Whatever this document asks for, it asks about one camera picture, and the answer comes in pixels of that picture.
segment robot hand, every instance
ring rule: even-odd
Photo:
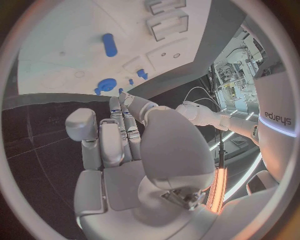
[[[208,107],[191,101],[184,101],[176,111],[185,116],[194,125],[213,125],[222,131],[229,129],[230,115],[223,112],[213,112]]]

